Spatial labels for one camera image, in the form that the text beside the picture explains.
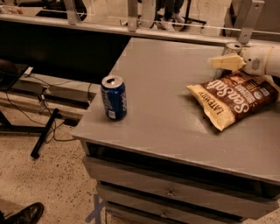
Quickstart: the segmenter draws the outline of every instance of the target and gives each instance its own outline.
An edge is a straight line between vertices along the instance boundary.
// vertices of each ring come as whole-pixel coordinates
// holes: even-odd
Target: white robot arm
[[[226,54],[209,60],[212,67],[280,78],[280,47],[243,47],[240,54]]]

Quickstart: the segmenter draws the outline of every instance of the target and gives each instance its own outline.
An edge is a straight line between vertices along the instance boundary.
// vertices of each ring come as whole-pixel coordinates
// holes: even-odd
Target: blue soda can
[[[127,114],[126,94],[123,79],[110,75],[101,82],[101,94],[105,114],[112,120],[120,120]]]

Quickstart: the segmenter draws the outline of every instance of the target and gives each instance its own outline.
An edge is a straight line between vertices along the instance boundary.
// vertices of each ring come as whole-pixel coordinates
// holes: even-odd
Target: table top
[[[111,71],[126,85],[128,114],[105,116],[98,93],[73,131],[94,144],[280,185],[280,103],[217,130],[186,85],[210,81],[223,48],[132,38]]]

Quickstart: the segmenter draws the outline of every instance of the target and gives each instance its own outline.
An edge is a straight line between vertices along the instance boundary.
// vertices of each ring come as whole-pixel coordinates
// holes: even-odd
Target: drawer cabinet
[[[140,210],[133,209],[127,206],[121,206],[116,203],[107,202],[105,204],[106,211],[114,216],[121,217],[125,220],[133,221],[133,223],[152,223],[152,224],[181,224],[175,220],[169,220],[158,217],[156,215],[145,213]]]
[[[159,198],[147,197],[140,192],[133,192],[128,189],[123,190],[106,185],[106,183],[99,183],[97,191],[106,201],[118,203],[125,207],[132,207],[136,210],[142,210],[147,214],[155,214],[156,217],[161,217],[166,220],[196,224],[237,223],[237,221],[221,218],[215,214],[198,212],[187,206],[167,203]]]
[[[201,211],[202,215],[199,215],[199,217],[214,215],[214,217],[221,217],[222,220],[227,219],[225,223],[230,223],[229,221],[235,223],[244,218],[258,219],[278,208],[278,204],[272,199],[274,194],[278,194],[278,191],[271,192],[270,196],[263,195],[262,183],[257,181],[220,177],[221,174],[204,173],[201,170],[192,170],[193,167],[185,165],[178,168],[173,162],[144,157],[108,147],[96,146],[94,150],[88,147],[87,151],[89,155],[83,158],[83,163],[89,176],[101,183],[112,185],[106,187],[99,185],[98,193],[106,201],[116,204],[122,201],[122,205],[126,207],[133,206],[126,204],[125,201],[136,201],[127,198],[129,196],[125,194],[125,192],[129,193],[131,190],[136,191],[136,194],[130,195],[131,198],[137,193],[146,193],[146,197],[150,200],[165,201],[166,205],[169,203],[177,206],[182,204],[178,208],[180,211],[184,210],[183,207],[189,207],[191,210]],[[216,179],[217,182],[219,182],[219,179],[228,178],[228,183],[225,185],[224,180],[220,183],[214,183],[209,180],[207,174],[211,176],[211,179]],[[148,207],[146,203],[151,203],[146,201],[144,206],[142,201],[141,203],[138,202],[136,204],[140,206],[134,207],[135,209],[141,207],[144,209],[144,207]],[[160,208],[162,203],[158,202],[156,204],[157,209],[166,210],[166,208]],[[156,212],[153,214],[160,216],[159,210],[155,210]],[[189,220],[176,220],[173,217],[172,220],[191,223]]]

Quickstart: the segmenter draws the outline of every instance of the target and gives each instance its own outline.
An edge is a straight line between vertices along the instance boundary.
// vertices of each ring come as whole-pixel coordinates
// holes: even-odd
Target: chip bag
[[[187,88],[219,130],[277,101],[280,93],[280,88],[265,76],[242,72]]]

